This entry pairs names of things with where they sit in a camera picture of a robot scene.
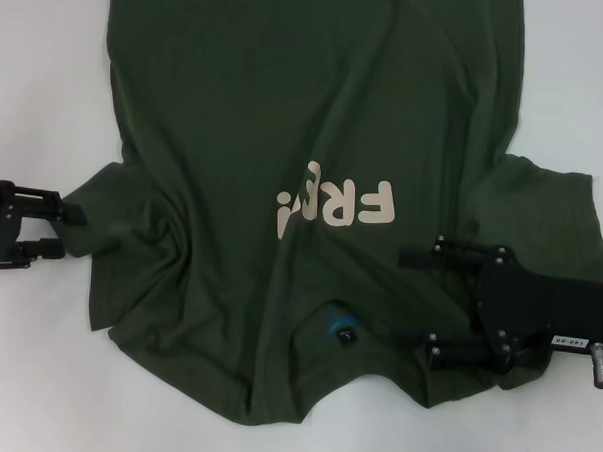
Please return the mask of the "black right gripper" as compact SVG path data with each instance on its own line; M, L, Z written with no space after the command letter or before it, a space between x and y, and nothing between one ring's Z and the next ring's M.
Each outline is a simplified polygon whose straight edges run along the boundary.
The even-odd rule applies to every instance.
M603 282L565 279L523 267L512 250L486 248L439 235L427 251L403 247L398 266L477 275L482 332L466 338L401 332L400 345L420 353L430 370L506 373L551 350L591 357L603 379Z

